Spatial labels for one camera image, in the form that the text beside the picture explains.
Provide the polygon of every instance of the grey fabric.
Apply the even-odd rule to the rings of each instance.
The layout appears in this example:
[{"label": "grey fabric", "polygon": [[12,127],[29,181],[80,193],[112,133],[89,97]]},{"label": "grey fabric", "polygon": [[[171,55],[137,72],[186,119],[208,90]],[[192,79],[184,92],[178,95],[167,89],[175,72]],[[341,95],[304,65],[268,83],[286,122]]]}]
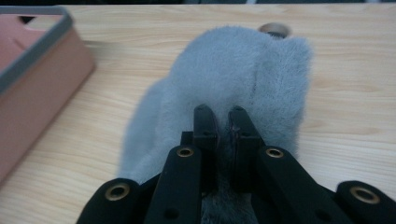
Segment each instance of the grey fabric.
[{"label": "grey fabric", "polygon": [[219,192],[203,199],[203,223],[256,223],[249,195],[228,183],[231,163],[228,111],[246,109],[267,145],[296,156],[308,90],[311,50],[303,38],[273,39],[241,27],[222,27],[193,40],[169,76],[153,85],[125,134],[119,176],[143,183],[163,168],[183,131],[192,131],[201,104],[218,118]]}]

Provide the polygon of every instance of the wooden table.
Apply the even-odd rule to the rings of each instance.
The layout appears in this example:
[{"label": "wooden table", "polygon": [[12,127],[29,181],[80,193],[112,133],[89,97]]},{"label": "wooden table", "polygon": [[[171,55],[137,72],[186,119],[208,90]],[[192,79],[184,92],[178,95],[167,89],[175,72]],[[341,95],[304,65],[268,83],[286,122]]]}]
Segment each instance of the wooden table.
[{"label": "wooden table", "polygon": [[67,8],[97,69],[0,188],[0,223],[74,223],[115,177],[141,96],[189,41],[271,21],[315,50],[301,164],[330,189],[359,179],[396,199],[396,5]]}]

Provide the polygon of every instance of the grey plush toy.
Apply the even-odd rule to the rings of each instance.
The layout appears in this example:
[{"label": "grey plush toy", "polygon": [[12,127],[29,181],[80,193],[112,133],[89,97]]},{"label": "grey plush toy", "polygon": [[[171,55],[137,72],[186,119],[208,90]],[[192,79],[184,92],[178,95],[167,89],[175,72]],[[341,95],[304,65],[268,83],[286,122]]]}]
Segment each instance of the grey plush toy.
[{"label": "grey plush toy", "polygon": [[302,38],[222,27],[193,40],[169,76],[154,84],[135,111],[121,155],[120,177],[143,183],[160,173],[181,133],[192,130],[193,109],[208,105],[218,118],[219,191],[203,199],[202,223],[257,223],[249,195],[229,185],[228,112],[246,109],[267,145],[296,156],[308,89],[311,50]]}]

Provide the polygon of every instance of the red box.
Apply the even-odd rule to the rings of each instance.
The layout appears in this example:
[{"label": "red box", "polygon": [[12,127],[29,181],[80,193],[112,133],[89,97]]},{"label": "red box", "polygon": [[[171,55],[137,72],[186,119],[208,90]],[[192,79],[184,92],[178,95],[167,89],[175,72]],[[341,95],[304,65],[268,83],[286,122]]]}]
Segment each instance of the red box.
[{"label": "red box", "polygon": [[62,7],[0,7],[0,182],[94,69],[72,25]]}]

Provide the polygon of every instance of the small metal object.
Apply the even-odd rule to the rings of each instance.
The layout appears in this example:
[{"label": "small metal object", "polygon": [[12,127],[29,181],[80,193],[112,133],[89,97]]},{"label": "small metal object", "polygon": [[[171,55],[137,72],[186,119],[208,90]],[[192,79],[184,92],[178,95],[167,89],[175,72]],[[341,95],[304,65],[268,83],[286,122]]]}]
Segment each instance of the small metal object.
[{"label": "small metal object", "polygon": [[264,24],[259,28],[259,31],[281,39],[288,37],[291,33],[290,28],[287,25],[279,22]]},{"label": "small metal object", "polygon": [[179,157],[190,157],[192,154],[194,154],[194,150],[188,147],[183,147],[177,150],[177,155]]},{"label": "small metal object", "polygon": [[129,191],[129,185],[125,183],[118,183],[108,188],[105,196],[109,201],[118,201],[127,196]]},{"label": "small metal object", "polygon": [[352,187],[350,193],[364,203],[376,204],[380,202],[379,197],[375,193],[360,186]]},{"label": "small metal object", "polygon": [[272,157],[272,158],[282,158],[283,157],[283,152],[279,149],[276,148],[268,148],[267,150],[265,150],[265,153]]}]

